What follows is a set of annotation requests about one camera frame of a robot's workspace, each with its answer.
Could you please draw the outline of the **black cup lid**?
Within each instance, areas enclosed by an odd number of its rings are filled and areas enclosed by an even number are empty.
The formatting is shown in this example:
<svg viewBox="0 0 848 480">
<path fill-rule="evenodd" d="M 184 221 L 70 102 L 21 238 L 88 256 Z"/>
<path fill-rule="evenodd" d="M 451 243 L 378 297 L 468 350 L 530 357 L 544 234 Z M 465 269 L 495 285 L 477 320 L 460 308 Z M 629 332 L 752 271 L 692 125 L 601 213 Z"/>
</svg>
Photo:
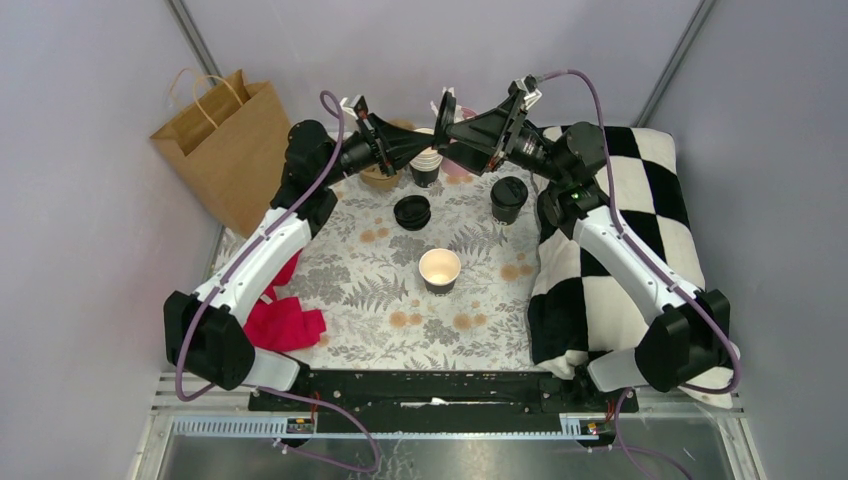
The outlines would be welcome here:
<svg viewBox="0 0 848 480">
<path fill-rule="evenodd" d="M 528 188 L 523 180 L 507 176 L 497 180 L 491 187 L 490 199 L 499 208 L 520 208 L 528 198 Z"/>
<path fill-rule="evenodd" d="M 450 136 L 449 136 L 449 133 L 448 133 L 448 128 L 453 124 L 454 124 L 453 121 L 450 121 L 450 120 L 447 120 L 447 119 L 436 120 L 435 126 L 433 128 L 434 139 L 433 139 L 433 145 L 432 145 L 432 147 L 435 150 L 440 150 L 440 149 L 446 148 L 447 145 L 450 143 Z"/>
</svg>

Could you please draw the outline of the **black paper coffee cup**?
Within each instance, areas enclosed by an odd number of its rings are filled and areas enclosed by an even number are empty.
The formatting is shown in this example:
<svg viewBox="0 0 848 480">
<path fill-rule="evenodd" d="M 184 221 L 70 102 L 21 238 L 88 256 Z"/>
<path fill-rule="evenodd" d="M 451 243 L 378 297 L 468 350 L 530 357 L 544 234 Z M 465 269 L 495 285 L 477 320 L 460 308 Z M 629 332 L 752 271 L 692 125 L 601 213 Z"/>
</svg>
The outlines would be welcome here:
<svg viewBox="0 0 848 480">
<path fill-rule="evenodd" d="M 490 190 L 493 218 L 504 225 L 513 224 L 527 198 L 528 188 L 520 178 L 507 176 L 497 180 Z"/>
</svg>

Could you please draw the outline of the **stack of black lids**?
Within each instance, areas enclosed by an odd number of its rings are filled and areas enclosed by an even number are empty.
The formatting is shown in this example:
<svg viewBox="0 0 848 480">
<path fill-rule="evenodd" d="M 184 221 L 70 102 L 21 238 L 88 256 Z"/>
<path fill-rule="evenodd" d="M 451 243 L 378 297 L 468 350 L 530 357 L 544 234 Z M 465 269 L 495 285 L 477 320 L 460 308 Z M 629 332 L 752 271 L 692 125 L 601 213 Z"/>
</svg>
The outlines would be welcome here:
<svg viewBox="0 0 848 480">
<path fill-rule="evenodd" d="M 408 231 L 418 231 L 431 219 L 429 201 L 421 195 L 410 195 L 399 200 L 393 207 L 397 223 Z"/>
</svg>

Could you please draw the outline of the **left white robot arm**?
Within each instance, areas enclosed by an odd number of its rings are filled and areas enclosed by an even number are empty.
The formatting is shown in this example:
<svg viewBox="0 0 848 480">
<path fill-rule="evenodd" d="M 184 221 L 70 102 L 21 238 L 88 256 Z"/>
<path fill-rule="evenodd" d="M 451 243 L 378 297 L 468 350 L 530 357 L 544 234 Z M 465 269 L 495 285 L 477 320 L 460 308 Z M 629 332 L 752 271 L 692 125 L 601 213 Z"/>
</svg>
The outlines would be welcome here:
<svg viewBox="0 0 848 480">
<path fill-rule="evenodd" d="M 332 185 L 371 166 L 390 174 L 427 147 L 450 141 L 455 99 L 445 92 L 430 133 L 396 127 L 369 111 L 365 99 L 320 99 L 337 120 L 331 138 L 317 120 L 288 132 L 280 187 L 259 225 L 220 270 L 192 293 L 173 292 L 164 304 L 166 351 L 176 368 L 177 397 L 190 402 L 218 387 L 272 391 L 288 411 L 309 401 L 300 363 L 280 349 L 257 347 L 244 331 L 249 315 L 280 271 L 317 235 L 337 198 Z"/>
</svg>

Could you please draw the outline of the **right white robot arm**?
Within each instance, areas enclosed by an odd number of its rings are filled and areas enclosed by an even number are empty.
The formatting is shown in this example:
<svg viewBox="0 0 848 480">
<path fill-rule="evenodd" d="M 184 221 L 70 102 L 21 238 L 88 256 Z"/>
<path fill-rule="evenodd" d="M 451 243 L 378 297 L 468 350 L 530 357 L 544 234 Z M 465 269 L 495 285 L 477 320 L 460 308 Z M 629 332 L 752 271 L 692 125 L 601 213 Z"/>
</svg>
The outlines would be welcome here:
<svg viewBox="0 0 848 480">
<path fill-rule="evenodd" d="M 602 118 L 550 132 L 527 117 L 539 79 L 459 119 L 454 93 L 433 105 L 438 151 L 474 175 L 512 163 L 537 183 L 540 269 L 527 320 L 533 363 L 577 380 L 597 412 L 613 391 L 681 388 L 724 402 L 740 381 L 728 299 L 706 290 L 673 165 L 643 158 L 629 129 Z"/>
</svg>

